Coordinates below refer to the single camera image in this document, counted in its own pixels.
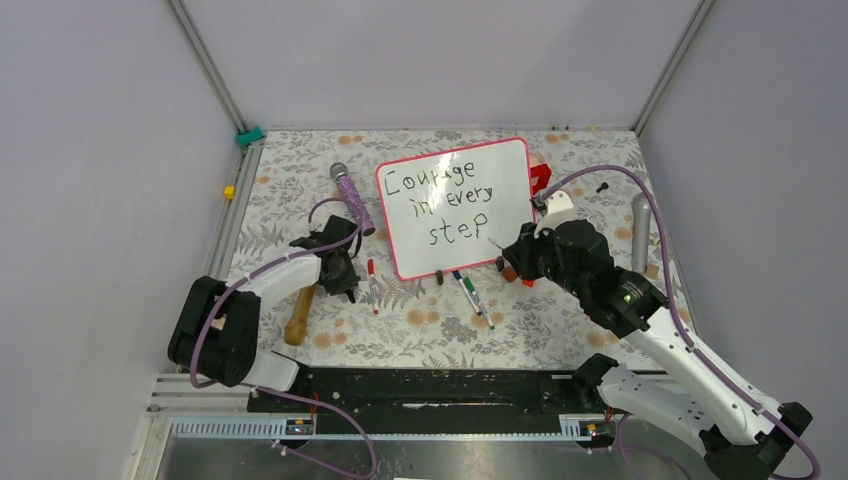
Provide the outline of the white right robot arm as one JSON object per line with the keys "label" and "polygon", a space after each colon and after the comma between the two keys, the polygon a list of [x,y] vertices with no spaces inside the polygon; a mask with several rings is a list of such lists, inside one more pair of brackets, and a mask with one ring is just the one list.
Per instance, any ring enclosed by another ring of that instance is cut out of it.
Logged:
{"label": "white right robot arm", "polygon": [[652,423],[698,453],[719,479],[776,478],[810,412],[764,394],[688,327],[678,327],[669,299],[643,275],[616,265],[592,224],[525,223],[502,255],[521,279],[545,278],[573,295],[594,324],[650,357],[683,389],[675,393],[595,354],[574,373],[579,407],[597,412],[608,405]]}

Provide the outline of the brown wooden cylinder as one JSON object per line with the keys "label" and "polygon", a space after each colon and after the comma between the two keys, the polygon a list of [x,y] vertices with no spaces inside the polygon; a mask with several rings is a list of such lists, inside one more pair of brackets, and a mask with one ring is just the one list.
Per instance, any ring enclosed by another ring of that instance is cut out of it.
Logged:
{"label": "brown wooden cylinder", "polygon": [[518,274],[512,267],[505,267],[501,275],[507,283],[513,283],[518,279]]}

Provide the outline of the white marker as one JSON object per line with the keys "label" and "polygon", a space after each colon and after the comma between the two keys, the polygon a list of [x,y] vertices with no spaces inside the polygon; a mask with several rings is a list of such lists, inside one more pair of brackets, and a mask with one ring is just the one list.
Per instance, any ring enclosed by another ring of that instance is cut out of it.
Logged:
{"label": "white marker", "polygon": [[494,247],[496,247],[498,250],[500,250],[500,251],[503,251],[503,250],[504,250],[504,248],[505,248],[505,247],[504,247],[504,246],[502,246],[500,243],[498,243],[495,239],[493,239],[493,238],[488,238],[487,240],[489,241],[489,243],[491,243],[491,244],[492,244]]}

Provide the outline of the blue capped marker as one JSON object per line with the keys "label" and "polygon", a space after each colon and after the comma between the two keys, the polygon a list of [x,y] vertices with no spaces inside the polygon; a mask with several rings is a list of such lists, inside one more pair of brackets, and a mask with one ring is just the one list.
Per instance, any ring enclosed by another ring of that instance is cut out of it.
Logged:
{"label": "blue capped marker", "polygon": [[466,285],[464,283],[464,279],[463,279],[462,275],[460,274],[460,272],[458,270],[453,270],[452,274],[453,274],[454,278],[456,279],[457,283],[459,284],[461,291],[463,292],[463,294],[467,298],[468,302],[470,303],[470,305],[473,309],[473,312],[477,316],[482,316],[483,315],[482,310],[479,308],[479,304],[475,300],[471,291],[466,287]]}

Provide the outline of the red lego brick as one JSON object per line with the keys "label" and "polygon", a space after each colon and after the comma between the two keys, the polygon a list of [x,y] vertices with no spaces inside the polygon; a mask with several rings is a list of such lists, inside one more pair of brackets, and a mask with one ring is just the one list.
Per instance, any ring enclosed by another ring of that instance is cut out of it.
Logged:
{"label": "red lego brick", "polygon": [[531,195],[535,196],[540,191],[547,188],[552,175],[552,170],[542,155],[531,154],[529,156],[529,172]]}

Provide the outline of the floral table mat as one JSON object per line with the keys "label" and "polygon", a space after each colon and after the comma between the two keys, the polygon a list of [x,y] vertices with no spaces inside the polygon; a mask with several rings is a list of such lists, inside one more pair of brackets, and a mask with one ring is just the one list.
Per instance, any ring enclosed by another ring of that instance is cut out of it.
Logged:
{"label": "floral table mat", "polygon": [[329,215],[346,214],[328,175],[331,164],[343,162],[375,222],[356,268],[364,274],[366,261],[374,260],[379,306],[370,306],[367,280],[356,301],[318,291],[304,342],[289,346],[283,329],[294,302],[285,299],[260,319],[259,346],[312,366],[573,370],[602,353],[633,370],[655,370],[654,361],[594,325],[573,297],[547,281],[527,287],[506,281],[492,265],[470,270],[487,310],[478,316],[454,279],[403,281],[396,275],[374,181],[377,166],[504,137],[502,130],[270,132],[249,164],[249,197],[230,276],[280,256]]}

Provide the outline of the pink framed whiteboard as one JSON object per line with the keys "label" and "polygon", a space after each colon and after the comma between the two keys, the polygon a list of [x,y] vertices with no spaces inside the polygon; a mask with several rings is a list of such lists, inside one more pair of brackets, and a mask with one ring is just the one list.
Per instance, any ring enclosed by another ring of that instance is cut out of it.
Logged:
{"label": "pink framed whiteboard", "polygon": [[520,137],[384,162],[375,172],[397,276],[415,280],[494,261],[534,219]]}

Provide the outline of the green capped marker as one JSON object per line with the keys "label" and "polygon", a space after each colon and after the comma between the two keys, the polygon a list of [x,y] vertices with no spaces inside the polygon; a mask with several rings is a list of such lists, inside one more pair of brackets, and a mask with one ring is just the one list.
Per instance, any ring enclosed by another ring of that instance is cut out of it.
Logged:
{"label": "green capped marker", "polygon": [[473,285],[471,279],[469,277],[464,277],[462,282],[463,282],[466,290],[468,291],[468,293],[471,295],[472,300],[475,302],[479,315],[482,316],[485,319],[485,321],[488,325],[488,328],[490,330],[494,330],[495,324],[494,324],[493,320],[491,319],[490,315],[488,314],[488,312],[487,312],[487,310],[486,310],[486,308],[483,304],[483,301],[482,301],[481,297],[479,296],[479,293],[476,290],[476,287]]}

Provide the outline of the teal clamp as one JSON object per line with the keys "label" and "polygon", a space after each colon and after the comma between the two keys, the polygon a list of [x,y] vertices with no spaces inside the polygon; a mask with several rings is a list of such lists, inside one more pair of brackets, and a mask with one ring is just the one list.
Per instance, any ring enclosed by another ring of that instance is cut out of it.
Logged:
{"label": "teal clamp", "polygon": [[263,130],[259,126],[255,126],[254,128],[239,133],[235,136],[236,144],[239,147],[246,147],[251,145],[252,143],[259,141],[265,137]]}

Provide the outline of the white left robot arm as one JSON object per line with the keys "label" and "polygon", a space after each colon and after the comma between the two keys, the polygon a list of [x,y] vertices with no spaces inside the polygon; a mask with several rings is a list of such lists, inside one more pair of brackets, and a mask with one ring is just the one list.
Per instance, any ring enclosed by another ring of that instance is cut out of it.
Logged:
{"label": "white left robot arm", "polygon": [[168,359],[188,369],[197,388],[218,383],[272,389],[282,408],[301,409],[311,387],[298,376],[297,361],[259,347],[260,319],[307,287],[352,298],[360,278],[349,250],[359,236],[358,225],[332,215],[323,229],[292,241],[280,257],[236,280],[195,280],[169,341]]}

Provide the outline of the red capped marker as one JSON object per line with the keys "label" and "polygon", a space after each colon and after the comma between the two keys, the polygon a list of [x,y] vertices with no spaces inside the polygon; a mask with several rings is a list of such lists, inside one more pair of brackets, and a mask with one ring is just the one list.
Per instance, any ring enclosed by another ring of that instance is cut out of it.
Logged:
{"label": "red capped marker", "polygon": [[373,314],[377,315],[379,313],[379,300],[376,280],[376,268],[373,258],[369,258],[367,261],[367,271],[369,276],[370,303]]}

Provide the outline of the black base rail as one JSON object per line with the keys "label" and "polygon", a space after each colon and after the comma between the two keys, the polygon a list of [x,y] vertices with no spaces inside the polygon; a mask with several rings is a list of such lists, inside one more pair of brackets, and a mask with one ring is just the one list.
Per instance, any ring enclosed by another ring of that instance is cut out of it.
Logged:
{"label": "black base rail", "polygon": [[370,435],[553,434],[608,406],[569,370],[305,367],[291,392],[347,412]]}

